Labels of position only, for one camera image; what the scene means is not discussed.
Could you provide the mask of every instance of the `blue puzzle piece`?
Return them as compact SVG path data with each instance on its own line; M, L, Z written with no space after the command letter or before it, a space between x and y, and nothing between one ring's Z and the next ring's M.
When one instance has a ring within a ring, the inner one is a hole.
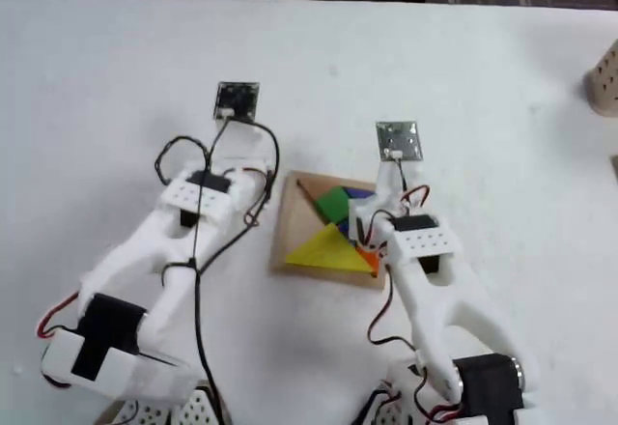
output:
M341 235L347 238L348 232L350 231L350 224L348 223L348 220L342 220L339 224L337 224L337 227L339 228Z
M348 196L353 199L367 198L374 194L371 190L363 190L361 188L352 188L350 186L344 186L344 190L348 193Z

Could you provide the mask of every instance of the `white table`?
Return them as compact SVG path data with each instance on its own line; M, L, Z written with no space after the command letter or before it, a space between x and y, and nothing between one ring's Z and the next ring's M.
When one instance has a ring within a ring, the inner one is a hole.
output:
M615 421L618 120L580 80L617 37L602 12L0 0L0 421L87 424L107 404L41 380L35 322L145 217L165 141L211 139L220 80L261 83L284 174L371 181L374 121L418 121L430 203L538 355L555 423ZM268 275L277 204L204 281L212 368L238 424L348 423L406 352L364 339L384 294ZM170 343L196 360L189 306Z

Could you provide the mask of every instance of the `small camera board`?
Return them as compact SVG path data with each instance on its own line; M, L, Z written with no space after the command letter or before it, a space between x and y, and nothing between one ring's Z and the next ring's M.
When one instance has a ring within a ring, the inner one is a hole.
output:
M257 82L219 82L214 104L214 119L255 120L260 84Z

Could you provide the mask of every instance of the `yellow triangle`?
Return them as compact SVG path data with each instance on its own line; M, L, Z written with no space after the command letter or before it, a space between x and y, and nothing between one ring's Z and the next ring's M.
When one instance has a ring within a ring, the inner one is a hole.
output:
M328 224L311 240L286 256L286 264L371 273L371 266L335 224Z

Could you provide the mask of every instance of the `green puzzle piece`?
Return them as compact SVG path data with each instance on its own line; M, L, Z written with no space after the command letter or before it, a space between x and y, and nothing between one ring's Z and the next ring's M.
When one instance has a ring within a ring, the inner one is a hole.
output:
M348 217L348 194L342 186L334 186L316 201L320 214L333 224Z

